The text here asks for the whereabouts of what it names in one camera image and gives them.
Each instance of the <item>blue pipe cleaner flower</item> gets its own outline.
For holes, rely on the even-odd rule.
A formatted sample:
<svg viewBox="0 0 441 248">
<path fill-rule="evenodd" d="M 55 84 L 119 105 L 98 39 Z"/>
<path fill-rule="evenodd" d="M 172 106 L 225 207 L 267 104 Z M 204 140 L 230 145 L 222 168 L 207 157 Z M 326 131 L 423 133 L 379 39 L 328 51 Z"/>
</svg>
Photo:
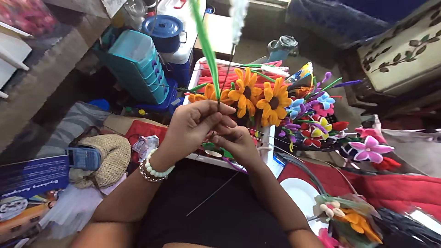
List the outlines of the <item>blue pipe cleaner flower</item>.
<svg viewBox="0 0 441 248">
<path fill-rule="evenodd" d="M 332 103 L 335 103 L 333 98 L 329 97 L 328 92 L 325 92 L 321 97 L 317 98 L 317 100 L 323 104 L 323 109 L 328 110 L 331 107 Z"/>
<path fill-rule="evenodd" d="M 300 112 L 300 105 L 303 104 L 303 102 L 305 101 L 305 99 L 300 98 L 300 99 L 296 99 L 295 101 L 292 101 L 291 104 L 286 107 L 286 111 L 289 112 L 289 118 L 290 119 L 295 119 L 297 117 L 297 115 Z"/>
</svg>

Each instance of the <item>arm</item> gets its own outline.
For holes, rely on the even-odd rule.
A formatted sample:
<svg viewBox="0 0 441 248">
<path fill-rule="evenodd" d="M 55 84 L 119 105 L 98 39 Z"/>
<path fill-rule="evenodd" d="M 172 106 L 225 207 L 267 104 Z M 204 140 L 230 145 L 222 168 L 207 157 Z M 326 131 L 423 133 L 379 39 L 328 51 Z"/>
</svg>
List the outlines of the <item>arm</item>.
<svg viewBox="0 0 441 248">
<path fill-rule="evenodd" d="M 230 134 L 225 138 L 216 135 L 211 141 L 228 150 L 247 169 L 259 201 L 277 219 L 293 247 L 322 247 L 299 207 L 260 159 L 246 128 L 231 128 Z"/>
<path fill-rule="evenodd" d="M 227 115 L 235 109 L 223 103 L 198 101 L 176 109 L 164 141 L 152 154 L 150 164 L 158 172 L 194 152 L 207 133 L 229 130 L 236 123 Z M 136 169 L 96 208 L 90 223 L 74 240 L 72 247 L 130 247 L 136 226 L 146 214 L 160 183 L 147 181 Z"/>
</svg>

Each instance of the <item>white plate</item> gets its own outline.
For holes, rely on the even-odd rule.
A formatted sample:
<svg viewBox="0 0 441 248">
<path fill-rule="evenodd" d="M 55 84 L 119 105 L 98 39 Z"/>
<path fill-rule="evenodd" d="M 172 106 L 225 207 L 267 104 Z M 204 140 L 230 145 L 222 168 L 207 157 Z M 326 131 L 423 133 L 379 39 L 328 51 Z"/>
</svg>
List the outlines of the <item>white plate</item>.
<svg viewBox="0 0 441 248">
<path fill-rule="evenodd" d="M 306 218 L 315 216 L 313 207 L 316 203 L 314 197 L 318 196 L 319 193 L 311 184 L 299 178 L 287 178 L 280 185 L 297 204 Z M 329 226 L 329 224 L 323 223 L 319 219 L 310 221 L 308 224 L 315 235 L 318 235 L 320 228 L 327 228 Z"/>
</svg>

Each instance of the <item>hand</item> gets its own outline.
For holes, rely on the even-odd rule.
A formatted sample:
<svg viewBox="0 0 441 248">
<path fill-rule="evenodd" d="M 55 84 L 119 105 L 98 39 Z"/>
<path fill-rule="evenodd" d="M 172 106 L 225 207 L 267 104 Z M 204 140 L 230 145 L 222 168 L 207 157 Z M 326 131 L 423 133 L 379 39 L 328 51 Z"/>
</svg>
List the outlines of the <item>hand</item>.
<svg viewBox="0 0 441 248">
<path fill-rule="evenodd" d="M 247 170 L 250 167 L 262 165 L 263 161 L 247 128 L 236 126 L 230 128 L 229 132 L 223 133 L 227 135 L 215 135 L 210 141 L 230 152 L 234 159 Z"/>
<path fill-rule="evenodd" d="M 212 100 L 197 101 L 179 106 L 165 134 L 164 141 L 152 155 L 152 160 L 159 160 L 164 169 L 190 155 L 202 144 L 210 130 L 218 133 L 229 132 L 237 124 L 229 116 L 236 109 Z"/>
</svg>

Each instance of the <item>yellow pipe cleaner flower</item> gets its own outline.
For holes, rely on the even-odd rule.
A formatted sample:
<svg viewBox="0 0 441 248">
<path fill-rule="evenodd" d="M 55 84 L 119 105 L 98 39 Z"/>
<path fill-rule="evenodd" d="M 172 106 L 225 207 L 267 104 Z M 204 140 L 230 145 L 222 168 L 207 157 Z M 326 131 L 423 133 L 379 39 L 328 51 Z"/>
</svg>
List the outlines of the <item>yellow pipe cleaner flower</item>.
<svg viewBox="0 0 441 248">
<path fill-rule="evenodd" d="M 226 105 L 231 105 L 234 103 L 233 100 L 228 98 L 228 93 L 230 90 L 223 90 L 220 94 L 220 102 L 225 103 Z M 202 94 L 190 94 L 188 95 L 189 102 L 202 101 L 202 100 L 215 100 L 216 101 L 216 92 L 214 92 L 214 85 L 209 83 L 205 86 L 205 93 Z"/>
<path fill-rule="evenodd" d="M 277 78 L 273 89 L 271 89 L 269 82 L 263 84 L 265 99 L 260 100 L 256 105 L 258 109 L 263 109 L 262 126 L 267 126 L 268 123 L 279 126 L 280 121 L 286 117 L 285 107 L 288 107 L 292 100 L 288 98 L 288 92 L 286 91 L 288 86 L 282 86 L 282 83 L 283 79 Z"/>
<path fill-rule="evenodd" d="M 239 101 L 237 103 L 237 117 L 242 118 L 247 112 L 250 116 L 254 116 L 256 113 L 256 108 L 254 107 L 257 104 L 258 96 L 262 94 L 262 89 L 254 87 L 257 81 L 257 73 L 253 73 L 252 76 L 250 72 L 250 68 L 245 68 L 245 76 L 243 76 L 242 70 L 239 68 L 234 69 L 234 72 L 239 77 L 236 80 L 237 85 L 239 86 L 238 90 L 231 90 L 228 93 L 228 98 L 233 101 Z"/>
</svg>

